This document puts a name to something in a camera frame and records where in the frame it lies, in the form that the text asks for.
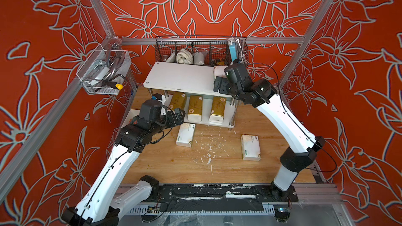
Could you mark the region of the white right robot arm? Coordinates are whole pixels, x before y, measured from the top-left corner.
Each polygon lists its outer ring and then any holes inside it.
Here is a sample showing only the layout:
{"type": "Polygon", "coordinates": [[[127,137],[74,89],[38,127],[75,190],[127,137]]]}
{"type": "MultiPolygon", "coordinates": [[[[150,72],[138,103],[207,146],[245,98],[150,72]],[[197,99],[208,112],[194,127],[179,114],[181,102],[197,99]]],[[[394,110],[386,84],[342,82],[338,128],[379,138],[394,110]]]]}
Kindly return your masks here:
{"type": "Polygon", "coordinates": [[[274,198],[282,198],[289,192],[300,171],[314,162],[317,153],[326,143],[325,139],[315,136],[301,124],[268,80],[253,81],[243,63],[216,66],[214,92],[230,95],[245,105],[252,105],[275,125],[289,144],[280,157],[281,167],[270,185],[274,198]]]}

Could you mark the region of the gold tissue pack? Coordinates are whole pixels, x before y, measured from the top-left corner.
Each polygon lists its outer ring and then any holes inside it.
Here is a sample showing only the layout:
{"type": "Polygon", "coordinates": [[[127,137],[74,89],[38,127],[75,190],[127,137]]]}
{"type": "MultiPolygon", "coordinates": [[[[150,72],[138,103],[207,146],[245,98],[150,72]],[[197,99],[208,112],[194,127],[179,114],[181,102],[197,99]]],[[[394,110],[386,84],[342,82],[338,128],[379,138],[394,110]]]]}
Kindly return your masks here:
{"type": "Polygon", "coordinates": [[[215,96],[213,98],[209,121],[214,123],[223,123],[226,107],[226,99],[223,97],[215,96]]]}
{"type": "Polygon", "coordinates": [[[189,98],[187,119],[189,121],[201,122],[203,114],[203,97],[192,95],[189,98]]]}
{"type": "Polygon", "coordinates": [[[169,103],[169,108],[172,111],[175,111],[177,108],[185,111],[186,101],[187,101],[187,96],[185,93],[175,92],[169,103]]]}

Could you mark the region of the white tissue pack front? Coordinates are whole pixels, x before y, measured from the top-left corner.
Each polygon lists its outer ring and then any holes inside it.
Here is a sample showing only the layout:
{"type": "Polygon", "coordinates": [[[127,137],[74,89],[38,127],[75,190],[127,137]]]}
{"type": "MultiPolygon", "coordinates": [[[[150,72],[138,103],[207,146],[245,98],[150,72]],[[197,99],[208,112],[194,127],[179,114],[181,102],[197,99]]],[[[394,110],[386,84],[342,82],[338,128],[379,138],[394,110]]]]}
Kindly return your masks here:
{"type": "Polygon", "coordinates": [[[227,68],[226,65],[217,65],[214,67],[214,79],[216,79],[217,77],[222,77],[222,78],[226,78],[226,73],[224,71],[224,69],[227,68]]]}

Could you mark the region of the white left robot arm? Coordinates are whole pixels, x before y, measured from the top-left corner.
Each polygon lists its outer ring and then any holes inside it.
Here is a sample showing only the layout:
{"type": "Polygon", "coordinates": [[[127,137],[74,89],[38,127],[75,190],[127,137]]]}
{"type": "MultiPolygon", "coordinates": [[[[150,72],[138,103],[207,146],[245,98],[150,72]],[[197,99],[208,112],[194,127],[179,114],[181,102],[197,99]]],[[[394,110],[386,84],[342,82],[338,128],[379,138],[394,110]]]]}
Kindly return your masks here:
{"type": "Polygon", "coordinates": [[[88,193],[74,207],[67,208],[62,220],[70,226],[116,226],[132,208],[158,194],[159,181],[145,175],[131,189],[115,197],[115,193],[132,164],[147,145],[156,144],[170,130],[184,123],[185,111],[165,106],[162,101],[149,99],[140,112],[121,128],[112,152],[88,193]]]}

